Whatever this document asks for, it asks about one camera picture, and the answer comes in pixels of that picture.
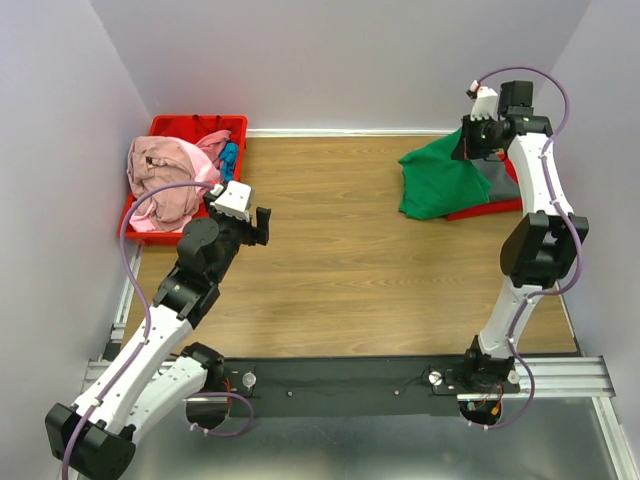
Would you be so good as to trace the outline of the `green t shirt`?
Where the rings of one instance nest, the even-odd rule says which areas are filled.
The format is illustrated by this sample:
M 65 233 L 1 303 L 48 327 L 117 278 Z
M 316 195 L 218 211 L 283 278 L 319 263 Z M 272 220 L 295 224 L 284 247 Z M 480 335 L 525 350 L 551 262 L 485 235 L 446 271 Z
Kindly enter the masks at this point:
M 491 183 L 469 161 L 452 153 L 461 130 L 405 154 L 402 195 L 398 210 L 416 220 L 430 220 L 489 202 Z

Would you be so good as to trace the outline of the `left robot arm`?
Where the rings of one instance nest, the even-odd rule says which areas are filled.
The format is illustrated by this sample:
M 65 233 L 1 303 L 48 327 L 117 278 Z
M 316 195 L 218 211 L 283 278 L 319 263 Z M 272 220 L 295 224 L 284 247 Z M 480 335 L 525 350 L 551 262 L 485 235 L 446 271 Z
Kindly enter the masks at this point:
M 103 374 L 70 406 L 45 417 L 53 455 L 64 479 L 118 479 L 141 440 L 176 405 L 199 393 L 230 397 L 222 357 L 194 345 L 166 371 L 160 368 L 219 297 L 219 285 L 243 245 L 266 245 L 271 212 L 230 216 L 212 208 L 190 221 L 178 259 L 161 283 L 135 335 Z

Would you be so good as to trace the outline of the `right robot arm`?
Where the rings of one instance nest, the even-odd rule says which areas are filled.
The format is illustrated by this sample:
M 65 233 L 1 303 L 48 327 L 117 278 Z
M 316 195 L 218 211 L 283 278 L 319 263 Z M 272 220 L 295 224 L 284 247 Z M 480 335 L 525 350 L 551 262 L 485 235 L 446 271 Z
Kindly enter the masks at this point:
M 467 94 L 473 106 L 462 119 L 453 159 L 504 153 L 522 201 L 522 218 L 500 252 L 504 281 L 498 300 L 455 376 L 470 391 L 488 392 L 509 381 L 520 337 L 540 299 L 555 294 L 556 283 L 569 273 L 578 273 L 589 222 L 564 195 L 554 130 L 547 117 L 534 113 L 532 83 L 511 81 L 494 90 L 475 81 Z

